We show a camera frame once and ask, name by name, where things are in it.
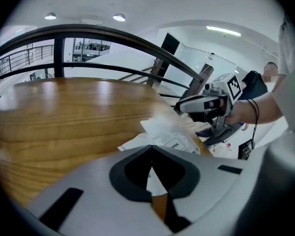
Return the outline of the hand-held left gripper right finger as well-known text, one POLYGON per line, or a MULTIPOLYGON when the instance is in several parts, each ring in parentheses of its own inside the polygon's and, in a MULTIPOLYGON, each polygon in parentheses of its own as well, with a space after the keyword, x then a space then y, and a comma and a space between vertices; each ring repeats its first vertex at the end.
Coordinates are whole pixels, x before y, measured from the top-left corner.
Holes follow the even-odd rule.
POLYGON ((251 192, 250 160, 152 146, 152 166, 168 190, 165 221, 151 236, 235 236, 251 192))

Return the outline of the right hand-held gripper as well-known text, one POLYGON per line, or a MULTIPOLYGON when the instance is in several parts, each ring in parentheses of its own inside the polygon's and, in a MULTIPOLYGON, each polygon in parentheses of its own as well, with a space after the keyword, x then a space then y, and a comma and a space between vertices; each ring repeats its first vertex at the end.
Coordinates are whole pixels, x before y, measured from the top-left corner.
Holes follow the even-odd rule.
POLYGON ((203 95, 193 95, 178 101, 175 108, 182 113, 206 113, 213 132, 226 129, 225 119, 242 95, 242 88, 235 72, 218 76, 205 85, 203 95), (225 110, 210 109, 209 102, 218 98, 225 101, 225 110))

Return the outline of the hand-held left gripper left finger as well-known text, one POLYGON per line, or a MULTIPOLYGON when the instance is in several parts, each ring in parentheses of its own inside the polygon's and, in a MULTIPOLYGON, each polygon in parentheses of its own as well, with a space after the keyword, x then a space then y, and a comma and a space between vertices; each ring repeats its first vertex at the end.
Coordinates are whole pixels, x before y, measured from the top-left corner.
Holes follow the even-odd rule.
POLYGON ((67 189, 76 188, 82 195, 59 227, 64 236, 171 235, 151 203, 130 201, 111 185, 110 169, 139 150, 125 150, 79 166, 41 191, 27 206, 28 211, 40 218, 67 189))

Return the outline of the white lidded wet wipe pack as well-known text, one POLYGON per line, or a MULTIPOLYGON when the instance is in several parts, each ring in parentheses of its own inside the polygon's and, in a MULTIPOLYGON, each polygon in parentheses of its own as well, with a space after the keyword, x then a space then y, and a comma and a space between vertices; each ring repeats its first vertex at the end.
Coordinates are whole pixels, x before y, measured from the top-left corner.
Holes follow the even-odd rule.
POLYGON ((201 154, 199 147, 192 138, 178 124, 170 124, 157 118, 150 118, 140 122, 144 132, 132 140, 118 147, 119 151, 132 148, 156 145, 173 148, 193 154, 201 154))

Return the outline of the person's right forearm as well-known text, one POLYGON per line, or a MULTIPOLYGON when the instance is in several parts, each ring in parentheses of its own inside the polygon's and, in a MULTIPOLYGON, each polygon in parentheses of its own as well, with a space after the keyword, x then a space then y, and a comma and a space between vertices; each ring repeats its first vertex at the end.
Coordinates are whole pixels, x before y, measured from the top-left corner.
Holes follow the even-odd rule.
POLYGON ((273 92, 268 92, 253 100, 237 101, 231 114, 226 117, 226 123, 265 124, 280 119, 283 114, 274 96, 273 92))

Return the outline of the person's right hand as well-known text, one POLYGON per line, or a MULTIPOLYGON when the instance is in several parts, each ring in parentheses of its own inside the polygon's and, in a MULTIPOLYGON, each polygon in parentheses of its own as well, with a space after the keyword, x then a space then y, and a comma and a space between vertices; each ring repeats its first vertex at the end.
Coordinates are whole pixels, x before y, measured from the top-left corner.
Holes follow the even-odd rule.
POLYGON ((225 110, 225 101, 222 98, 218 98, 209 102, 210 109, 222 109, 225 110))

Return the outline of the black door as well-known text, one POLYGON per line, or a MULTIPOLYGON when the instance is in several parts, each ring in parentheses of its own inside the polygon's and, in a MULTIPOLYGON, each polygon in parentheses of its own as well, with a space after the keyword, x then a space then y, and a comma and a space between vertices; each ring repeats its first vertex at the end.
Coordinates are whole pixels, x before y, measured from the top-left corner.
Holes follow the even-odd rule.
POLYGON ((161 45, 161 48, 168 53, 174 55, 179 47, 179 44, 180 42, 175 37, 167 33, 161 45))

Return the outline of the long fluorescent ceiling lamp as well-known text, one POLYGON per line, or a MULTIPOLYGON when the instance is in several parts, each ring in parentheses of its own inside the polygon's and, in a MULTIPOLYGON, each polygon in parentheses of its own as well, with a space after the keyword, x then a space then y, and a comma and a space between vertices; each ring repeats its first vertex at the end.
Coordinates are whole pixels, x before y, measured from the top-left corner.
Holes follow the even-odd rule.
POLYGON ((233 35, 233 36, 241 37, 241 33, 233 31, 233 30, 219 28, 219 27, 213 27, 213 26, 206 26, 206 28, 208 30, 222 32, 223 34, 230 34, 230 35, 233 35))

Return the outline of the brown wooden table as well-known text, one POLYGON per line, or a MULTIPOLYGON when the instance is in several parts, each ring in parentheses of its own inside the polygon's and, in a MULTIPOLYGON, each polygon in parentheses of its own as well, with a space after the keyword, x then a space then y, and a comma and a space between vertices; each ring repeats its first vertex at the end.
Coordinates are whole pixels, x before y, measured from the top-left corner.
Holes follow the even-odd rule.
POLYGON ((149 118, 181 125, 210 156, 186 120, 145 84, 96 78, 16 84, 0 98, 0 182, 26 206, 72 169, 116 153, 149 118))

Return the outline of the person's light t-shirt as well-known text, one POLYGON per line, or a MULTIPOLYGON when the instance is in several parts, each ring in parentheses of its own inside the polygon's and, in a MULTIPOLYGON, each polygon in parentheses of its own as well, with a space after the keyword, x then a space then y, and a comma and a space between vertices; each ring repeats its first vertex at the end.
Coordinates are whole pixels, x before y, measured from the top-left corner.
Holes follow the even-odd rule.
POLYGON ((295 27, 288 16, 279 30, 278 75, 284 79, 274 99, 288 128, 264 152, 256 184, 236 224, 240 236, 295 235, 295 27))

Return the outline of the black railing with wooden handrail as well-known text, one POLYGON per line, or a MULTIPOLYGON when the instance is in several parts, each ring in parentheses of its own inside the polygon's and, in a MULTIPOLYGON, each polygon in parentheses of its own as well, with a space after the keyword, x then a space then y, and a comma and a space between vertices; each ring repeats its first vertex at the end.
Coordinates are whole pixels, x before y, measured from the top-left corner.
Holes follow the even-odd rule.
POLYGON ((125 68, 117 65, 106 65, 98 63, 87 63, 87 62, 65 62, 64 61, 64 44, 65 39, 68 37, 90 37, 99 40, 106 40, 109 42, 114 42, 127 46, 146 54, 156 57, 158 60, 168 63, 175 68, 179 69, 183 73, 192 77, 194 80, 198 81, 200 86, 203 86, 210 75, 213 72, 213 67, 206 64, 204 65, 204 70, 197 74, 184 62, 180 61, 178 58, 174 57, 169 52, 158 47, 157 45, 144 40, 136 35, 104 26, 95 25, 84 25, 84 24, 64 24, 64 25, 54 25, 44 28, 35 29, 27 33, 21 34, 8 40, 6 43, 0 46, 0 57, 13 51, 19 47, 31 44, 34 42, 44 41, 44 40, 54 40, 54 50, 53 50, 53 62, 47 64, 35 64, 29 65, 25 68, 19 68, 14 71, 10 71, 6 74, 0 75, 0 80, 7 77, 14 76, 21 73, 33 72, 41 69, 53 68, 55 72, 55 77, 63 78, 64 69, 66 67, 85 67, 85 68, 99 68, 105 70, 119 71, 129 73, 130 75, 139 75, 141 77, 147 77, 153 80, 164 81, 169 84, 183 87, 182 84, 174 82, 169 79, 165 79, 153 74, 146 73, 140 70, 134 70, 130 68, 125 68))

